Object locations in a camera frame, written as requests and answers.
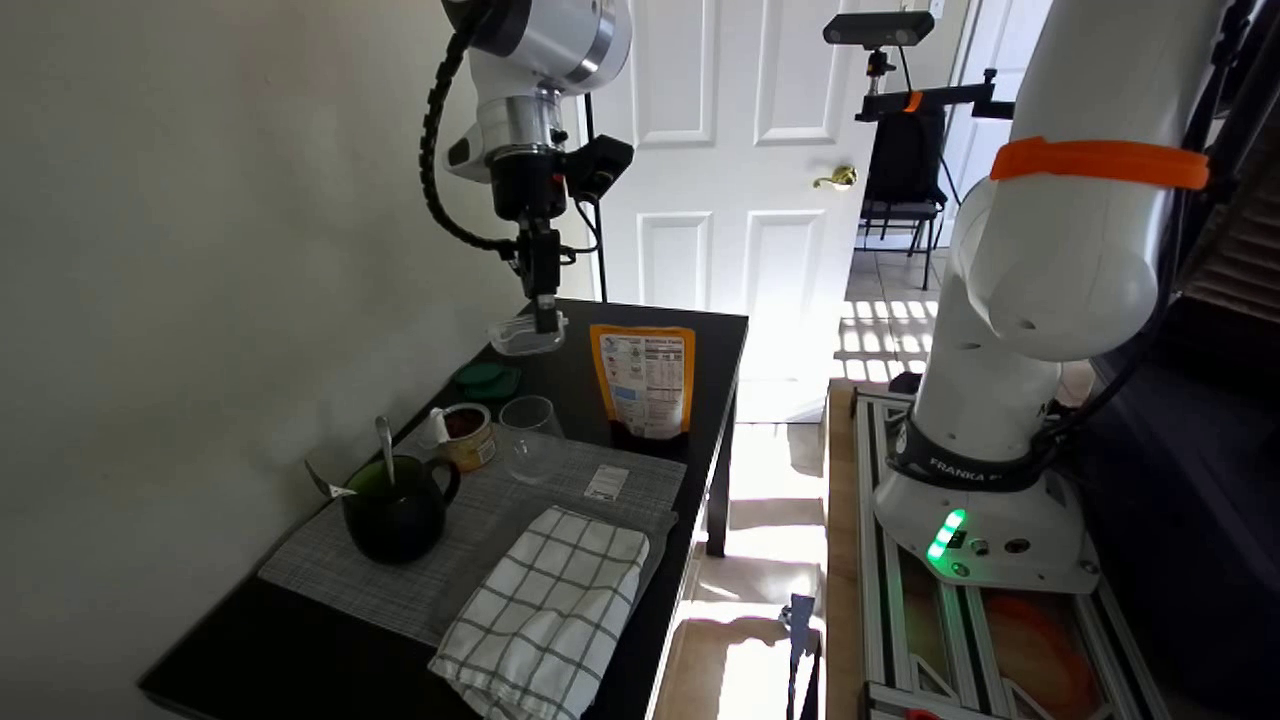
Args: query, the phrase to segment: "cup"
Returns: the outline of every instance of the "cup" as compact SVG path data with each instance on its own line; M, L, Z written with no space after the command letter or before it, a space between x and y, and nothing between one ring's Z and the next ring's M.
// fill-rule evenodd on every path
M547 443L564 435L557 406L547 395L516 395L497 411L497 419L506 427L507 473L526 483L541 483L545 480L541 463L547 455Z
M475 473L490 463L494 454L494 418L484 406L450 406L431 411L431 431L440 454L461 468Z

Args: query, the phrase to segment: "cable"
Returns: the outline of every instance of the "cable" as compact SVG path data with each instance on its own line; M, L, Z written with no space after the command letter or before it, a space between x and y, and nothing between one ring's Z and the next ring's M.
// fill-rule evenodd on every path
M575 266L575 258L596 258L601 249L570 249L562 246L562 268Z
M950 177L951 199L961 203L961 189L956 189L956 177L951 177L951 164L950 164L950 141L945 141L945 177Z
M588 124L588 141L596 141L596 97L588 92L585 97L585 124ZM605 258L605 222L601 222L601 199L591 199L591 213L596 213L596 226L591 226L591 238L596 238L596 284L601 284L601 306L607 306L607 258Z
M914 64L908 64L908 48L904 48L904 44L898 44L898 59L904 64L908 92L915 92L915 83L914 83Z
M591 226L588 209L581 199L573 199L575 215L588 226L588 233L596 238L601 246L601 227Z
M497 0L484 0L450 40L450 51L438 67L438 88L429 92L429 118L426 118L426 138L420 138L420 157L415 157L415 174L420 174L420 183L426 183L426 199L429 199L429 213L431 222L454 233L456 240L480 249L480 251L499 251L499 258L512 258L512 240L484 240L467 227L461 227L446 199L440 199L440 183L438 183L438 141L440 141L440 118L446 118L446 101L450 101L450 88L454 88L454 75L456 67L466 64L475 32L484 28L490 11L497 8Z

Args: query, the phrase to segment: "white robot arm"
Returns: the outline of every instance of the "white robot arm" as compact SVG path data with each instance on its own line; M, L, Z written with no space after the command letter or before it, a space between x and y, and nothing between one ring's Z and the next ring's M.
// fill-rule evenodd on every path
M446 0L456 36L440 64L420 177L438 226L474 249L499 251L533 299L536 328L557 328L562 246L554 222L564 195L601 199L631 164L631 150L607 138L564 154L562 97L607 83L631 48L631 19L607 0ZM494 183L497 215L519 226L516 240L480 240L450 222L438 194L438 131L456 64L475 79L475 124L450 150L450 168Z
M1223 0L1058 0L1014 141L1180 150ZM933 365L877 493L938 575L1094 591L1095 552L1036 435L1062 365L1133 340L1162 297L1173 194L1100 177L985 180L961 209Z

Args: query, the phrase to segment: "white cloth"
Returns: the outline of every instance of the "white cloth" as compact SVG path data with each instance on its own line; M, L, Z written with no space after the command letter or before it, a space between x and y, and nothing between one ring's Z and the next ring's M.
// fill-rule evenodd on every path
M450 624L431 672L490 720L585 715L644 556L641 533L547 508Z

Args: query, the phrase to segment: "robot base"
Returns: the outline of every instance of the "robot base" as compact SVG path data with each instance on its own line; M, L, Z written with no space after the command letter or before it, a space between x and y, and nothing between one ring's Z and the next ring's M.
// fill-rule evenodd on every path
M1046 473L1019 493L963 493L920 483L891 473L891 431L884 427L884 483L877 488L877 521L888 539L920 556L929 571L951 585L1069 591L1087 598L1100 582L1095 550L1072 483Z
M842 539L855 544L868 715L1168 720L1107 582L1087 598L961 588L882 533L877 488L891 477L884 427L904 411L904 395L855 395L855 497L842 502L855 515L855 539Z

